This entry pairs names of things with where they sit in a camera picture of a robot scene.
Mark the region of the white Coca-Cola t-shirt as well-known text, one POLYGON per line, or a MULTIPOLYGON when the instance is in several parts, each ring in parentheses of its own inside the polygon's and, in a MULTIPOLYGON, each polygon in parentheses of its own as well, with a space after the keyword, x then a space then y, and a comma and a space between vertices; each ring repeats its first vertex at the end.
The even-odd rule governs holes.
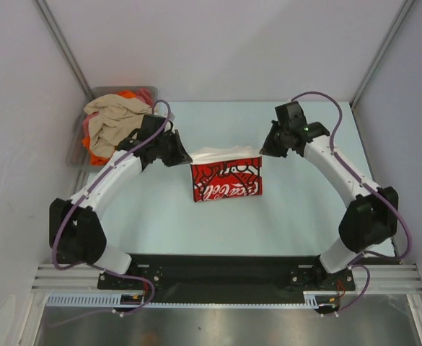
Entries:
POLYGON ((214 201, 263 194, 262 156, 250 146, 202 148, 190 164, 193 200, 214 201))

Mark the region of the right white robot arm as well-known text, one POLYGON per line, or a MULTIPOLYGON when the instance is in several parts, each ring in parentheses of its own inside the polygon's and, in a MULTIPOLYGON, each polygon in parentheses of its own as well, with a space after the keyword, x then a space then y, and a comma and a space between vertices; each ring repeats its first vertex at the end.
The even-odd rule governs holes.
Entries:
POLYGON ((338 282, 338 272, 396 234, 398 194, 356 170, 322 123, 307 122, 297 101, 277 106, 275 113, 260 154, 285 158, 289 151, 295 152, 320 171, 346 207, 338 239, 318 257, 312 271, 314 284, 329 289, 338 282))

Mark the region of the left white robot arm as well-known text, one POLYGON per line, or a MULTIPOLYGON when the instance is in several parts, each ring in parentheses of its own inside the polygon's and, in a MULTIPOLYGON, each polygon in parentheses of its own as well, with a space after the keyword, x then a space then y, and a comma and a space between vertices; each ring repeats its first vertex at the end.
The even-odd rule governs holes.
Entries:
POLYGON ((131 265, 129 254, 108 243, 101 217, 121 187, 157 159, 166 167, 192 161, 170 117, 146 115, 90 183, 69 199, 56 198, 50 204, 49 245, 56 269, 88 264, 114 272, 124 288, 137 284, 139 270, 131 265))

